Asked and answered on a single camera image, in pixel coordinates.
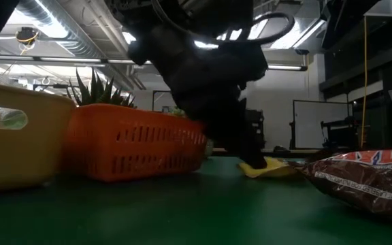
yellow plastic container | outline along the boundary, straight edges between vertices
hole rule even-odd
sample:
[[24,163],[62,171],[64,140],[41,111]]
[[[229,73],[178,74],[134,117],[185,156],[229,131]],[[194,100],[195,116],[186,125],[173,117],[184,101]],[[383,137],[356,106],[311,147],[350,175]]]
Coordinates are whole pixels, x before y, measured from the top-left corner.
[[27,124],[0,128],[0,191],[41,184],[55,175],[72,100],[0,85],[0,108],[23,111]]

